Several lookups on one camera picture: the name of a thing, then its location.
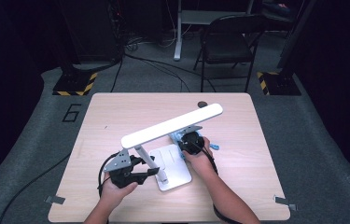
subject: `dark background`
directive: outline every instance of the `dark background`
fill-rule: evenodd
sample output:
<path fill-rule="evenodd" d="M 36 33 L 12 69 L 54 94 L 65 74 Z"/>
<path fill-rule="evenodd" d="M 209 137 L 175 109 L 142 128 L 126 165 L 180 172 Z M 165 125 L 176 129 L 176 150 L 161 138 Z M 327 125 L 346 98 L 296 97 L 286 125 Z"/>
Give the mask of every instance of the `dark background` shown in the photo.
<path fill-rule="evenodd" d="M 98 6 L 103 0 L 95 1 Z M 164 32 L 169 29 L 166 2 L 156 1 L 156 6 L 161 8 L 161 28 Z M 174 20 L 177 11 L 175 2 L 169 1 Z M 184 8 L 189 9 L 194 9 L 197 3 L 183 2 L 187 2 Z M 202 2 L 200 9 L 234 10 L 245 7 L 230 0 L 219 1 L 219 4 L 217 0 Z M 145 5 L 143 10 L 149 8 L 160 12 L 151 5 Z M 58 55 L 65 55 L 69 62 L 80 63 L 81 53 L 86 58 L 91 57 L 96 46 L 104 45 L 112 50 L 100 52 L 97 57 L 104 61 L 116 54 L 113 51 L 118 43 L 110 33 L 112 27 L 105 24 L 107 19 L 84 28 L 108 27 L 105 34 L 110 39 L 104 40 L 109 43 L 102 39 L 90 41 L 90 44 L 82 43 L 85 49 L 80 50 L 62 9 L 60 2 L 55 0 L 0 1 L 0 163 L 34 111 L 44 87 L 40 75 L 59 66 Z M 101 16 L 105 17 L 107 11 L 100 9 Z M 65 10 L 68 10 L 65 12 L 68 18 L 73 13 L 79 13 L 79 10 L 75 12 L 70 7 Z M 52 43 L 60 43 L 60 46 L 54 48 Z M 287 66 L 294 68 L 329 133 L 350 161 L 350 0 L 317 1 L 291 51 Z"/>

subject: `gray carpet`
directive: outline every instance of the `gray carpet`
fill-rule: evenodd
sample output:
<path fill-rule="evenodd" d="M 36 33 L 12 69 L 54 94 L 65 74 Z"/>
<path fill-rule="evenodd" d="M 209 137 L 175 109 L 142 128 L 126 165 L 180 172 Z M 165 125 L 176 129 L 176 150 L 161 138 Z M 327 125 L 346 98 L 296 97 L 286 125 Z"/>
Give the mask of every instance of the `gray carpet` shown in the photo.
<path fill-rule="evenodd" d="M 199 50 L 198 41 L 198 36 L 184 40 L 180 62 L 173 61 L 175 45 L 163 48 L 139 44 L 137 51 L 127 53 L 191 70 Z M 302 96 L 265 96 L 259 85 L 256 73 L 277 71 L 284 44 L 281 34 L 270 33 L 261 39 L 248 93 L 257 109 L 284 193 L 299 207 L 299 211 L 291 211 L 291 218 L 285 223 L 350 223 L 350 165 L 325 130 L 297 77 L 294 76 Z M 45 89 L 40 102 L 0 166 L 0 216 L 20 189 L 71 152 L 92 95 L 110 92 L 118 69 L 119 64 L 99 72 L 86 96 L 52 95 L 62 71 L 54 69 L 42 74 Z M 159 69 L 124 57 L 114 92 L 199 91 L 197 75 L 169 66 Z M 224 71 L 211 69 L 214 73 Z M 246 69 L 247 66 L 238 65 L 235 71 Z M 212 84 L 220 92 L 243 91 L 245 81 L 238 80 L 212 80 Z M 208 82 L 204 86 L 205 91 L 213 91 Z M 78 111 L 77 119 L 63 122 L 71 105 L 72 110 Z M 44 200 L 55 195 L 66 163 L 67 160 L 61 162 L 28 186 L 8 208 L 3 223 L 49 223 L 50 204 Z"/>

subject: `table top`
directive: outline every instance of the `table top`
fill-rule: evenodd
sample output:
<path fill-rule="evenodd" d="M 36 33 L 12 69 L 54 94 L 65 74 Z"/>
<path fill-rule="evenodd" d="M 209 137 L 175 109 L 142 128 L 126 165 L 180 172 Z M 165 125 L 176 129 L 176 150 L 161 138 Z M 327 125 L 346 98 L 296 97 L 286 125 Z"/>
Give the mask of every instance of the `table top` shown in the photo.
<path fill-rule="evenodd" d="M 273 196 L 285 198 L 256 110 L 247 93 L 96 93 L 92 96 L 57 196 L 49 211 L 51 222 L 82 222 L 99 200 L 97 176 L 102 163 L 121 150 L 127 134 L 198 109 L 198 102 L 218 103 L 224 111 L 198 124 L 212 144 L 220 177 L 256 213 L 260 220 L 286 220 L 290 212 Z M 172 144 L 164 136 L 144 149 Z M 130 154 L 138 156 L 134 149 Z M 186 185 L 160 191 L 156 178 L 125 197 L 110 216 L 113 222 L 218 221 L 202 180 L 187 163 L 192 176 Z M 135 172 L 144 172 L 137 165 Z"/>

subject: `human hand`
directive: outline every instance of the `human hand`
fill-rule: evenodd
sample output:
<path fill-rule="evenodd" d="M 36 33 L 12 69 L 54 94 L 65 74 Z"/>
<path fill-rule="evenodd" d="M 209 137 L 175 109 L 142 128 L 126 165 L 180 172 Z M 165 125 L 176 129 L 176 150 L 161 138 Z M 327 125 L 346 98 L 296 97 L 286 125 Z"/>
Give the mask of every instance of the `human hand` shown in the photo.
<path fill-rule="evenodd" d="M 102 186 L 102 196 L 99 203 L 102 203 L 110 212 L 119 206 L 123 198 L 128 194 L 132 193 L 136 187 L 137 183 L 133 182 L 126 186 L 125 188 L 120 189 L 111 181 L 109 173 L 105 173 L 105 182 Z"/>
<path fill-rule="evenodd" d="M 209 155 L 213 158 L 213 152 L 212 150 L 210 150 L 209 139 L 204 137 L 203 140 L 204 140 L 203 150 L 209 153 Z M 183 154 L 186 157 L 186 160 L 191 163 L 192 168 L 194 168 L 195 172 L 198 175 L 215 172 L 215 170 L 213 169 L 212 163 L 202 151 L 200 151 L 196 155 L 190 155 L 186 150 L 183 150 Z"/>

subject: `human arm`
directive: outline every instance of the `human arm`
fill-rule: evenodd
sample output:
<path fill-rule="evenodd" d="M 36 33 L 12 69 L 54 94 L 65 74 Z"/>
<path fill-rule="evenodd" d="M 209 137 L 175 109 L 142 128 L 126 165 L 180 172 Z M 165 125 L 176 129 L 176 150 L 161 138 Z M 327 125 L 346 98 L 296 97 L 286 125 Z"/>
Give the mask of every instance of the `human arm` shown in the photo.
<path fill-rule="evenodd" d="M 119 206 L 122 202 L 122 199 L 133 192 L 137 183 L 133 182 L 130 185 L 126 186 L 123 189 L 119 189 L 116 185 L 111 182 L 109 174 L 105 173 L 105 182 L 103 184 L 102 196 L 96 206 L 93 208 L 91 213 L 85 219 L 84 223 L 106 223 L 108 217 L 113 212 L 113 210 Z"/>
<path fill-rule="evenodd" d="M 203 140 L 203 150 L 213 158 L 213 152 L 209 148 L 209 139 L 204 137 Z M 183 153 L 197 175 L 206 185 L 213 204 L 220 214 L 244 224 L 259 223 L 259 219 L 250 207 L 218 176 L 210 160 L 203 152 L 197 155 L 190 155 L 187 151 L 183 151 Z"/>

